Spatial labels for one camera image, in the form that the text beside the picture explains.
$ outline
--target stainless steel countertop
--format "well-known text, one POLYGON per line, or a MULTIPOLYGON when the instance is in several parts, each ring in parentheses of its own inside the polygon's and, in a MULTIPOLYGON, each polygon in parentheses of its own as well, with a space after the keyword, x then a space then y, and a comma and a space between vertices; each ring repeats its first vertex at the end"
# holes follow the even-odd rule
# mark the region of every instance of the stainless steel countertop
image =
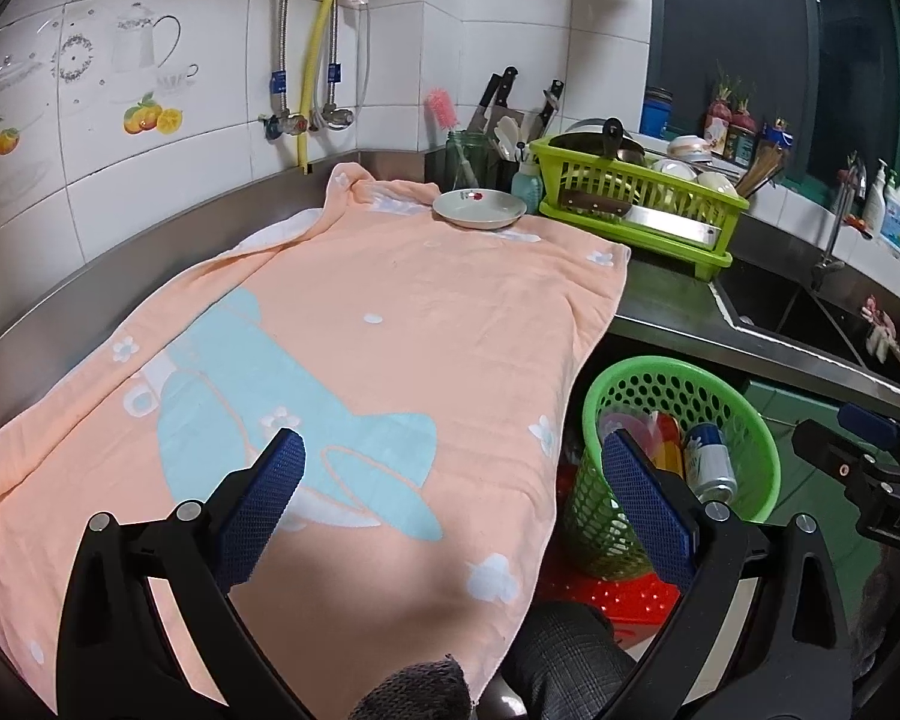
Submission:
POLYGON ((738 329, 709 285, 663 266, 631 259, 610 333, 900 419, 900 394, 872 373, 757 328, 738 329))

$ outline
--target yellow gas hose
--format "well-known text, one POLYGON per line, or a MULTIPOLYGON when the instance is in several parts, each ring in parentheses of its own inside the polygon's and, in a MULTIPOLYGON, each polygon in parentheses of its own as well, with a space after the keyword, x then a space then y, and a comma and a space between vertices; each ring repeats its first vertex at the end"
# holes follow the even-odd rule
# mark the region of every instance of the yellow gas hose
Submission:
MULTIPOLYGON (((308 121, 310 109, 314 104, 314 86, 317 85, 317 62, 319 61, 320 44, 323 42, 323 28, 333 4, 334 0, 320 1, 317 18, 314 19, 314 25, 310 32, 310 45, 307 47, 307 64, 303 70, 303 85, 300 88, 298 108, 298 111, 306 116, 308 121)), ((304 132, 296 137, 296 163, 303 167, 303 170, 308 170, 307 162, 307 133, 304 132)))

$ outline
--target green cabinet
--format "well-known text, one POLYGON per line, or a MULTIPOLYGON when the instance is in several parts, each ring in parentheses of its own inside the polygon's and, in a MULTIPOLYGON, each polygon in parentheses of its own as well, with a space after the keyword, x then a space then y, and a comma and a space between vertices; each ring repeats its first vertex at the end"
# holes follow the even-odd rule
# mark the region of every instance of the green cabinet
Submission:
POLYGON ((859 512, 844 498, 842 485, 794 455, 790 440, 798 422, 816 419, 864 446, 881 463, 892 460, 842 429, 838 409, 830 403, 762 382, 750 382, 744 396, 763 415, 780 456, 780 495, 768 522, 785 525, 795 514, 813 515, 833 560, 847 618, 851 618, 859 608, 864 581, 879 561, 880 548, 856 532, 859 512))

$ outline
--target stainless steel sink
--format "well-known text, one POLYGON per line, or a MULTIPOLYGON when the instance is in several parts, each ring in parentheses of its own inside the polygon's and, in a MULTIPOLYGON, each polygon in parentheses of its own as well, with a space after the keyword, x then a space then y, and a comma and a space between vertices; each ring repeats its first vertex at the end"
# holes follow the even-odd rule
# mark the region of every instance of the stainless steel sink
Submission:
POLYGON ((859 314, 740 259, 722 272, 717 289, 738 326, 749 324, 765 335, 823 352, 900 386, 900 361, 895 355, 881 364, 866 354, 871 327, 859 314))

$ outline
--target green dish rack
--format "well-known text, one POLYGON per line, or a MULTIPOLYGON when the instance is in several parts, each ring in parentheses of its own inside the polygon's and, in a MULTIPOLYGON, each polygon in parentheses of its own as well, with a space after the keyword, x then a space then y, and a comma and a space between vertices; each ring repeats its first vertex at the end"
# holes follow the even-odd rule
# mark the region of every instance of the green dish rack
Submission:
POLYGON ((542 138, 530 144, 530 151, 540 162, 546 189, 540 213, 621 244, 692 263, 694 274, 701 281, 712 280, 733 262, 727 246, 741 212, 749 208, 749 201, 721 194, 692 181, 663 175, 648 167, 556 148, 550 146, 551 140, 542 138), (560 194, 564 190, 584 191, 702 221, 720 228, 720 235, 713 250, 695 247, 686 240, 631 223, 619 215, 566 208, 560 203, 560 194))

